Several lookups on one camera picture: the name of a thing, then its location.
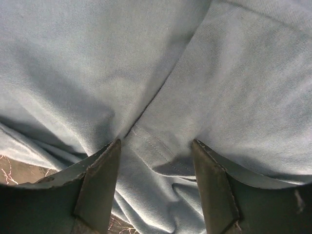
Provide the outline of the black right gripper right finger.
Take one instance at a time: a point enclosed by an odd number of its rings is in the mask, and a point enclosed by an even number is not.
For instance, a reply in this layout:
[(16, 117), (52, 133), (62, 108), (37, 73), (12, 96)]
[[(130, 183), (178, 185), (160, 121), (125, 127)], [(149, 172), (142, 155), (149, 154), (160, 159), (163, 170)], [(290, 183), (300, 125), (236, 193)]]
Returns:
[(199, 140), (192, 156), (209, 234), (309, 234), (312, 185), (252, 172)]

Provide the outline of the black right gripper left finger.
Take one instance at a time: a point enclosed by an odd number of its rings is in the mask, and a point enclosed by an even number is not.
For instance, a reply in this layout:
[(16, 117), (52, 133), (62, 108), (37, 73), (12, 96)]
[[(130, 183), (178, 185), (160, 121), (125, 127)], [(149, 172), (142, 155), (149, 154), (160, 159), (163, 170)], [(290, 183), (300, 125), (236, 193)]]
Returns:
[(120, 153), (121, 141), (117, 139), (35, 183), (1, 185), (1, 233), (107, 233)]

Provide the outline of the grey-blue t shirt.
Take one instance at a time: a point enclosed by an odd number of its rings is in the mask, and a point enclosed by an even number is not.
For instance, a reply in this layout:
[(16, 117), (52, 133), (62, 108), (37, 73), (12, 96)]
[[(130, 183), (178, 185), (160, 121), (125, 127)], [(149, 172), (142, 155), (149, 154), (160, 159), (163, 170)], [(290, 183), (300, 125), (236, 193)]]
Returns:
[(1, 1), (1, 154), (62, 170), (116, 138), (142, 234), (205, 233), (194, 139), (311, 182), (311, 1)]

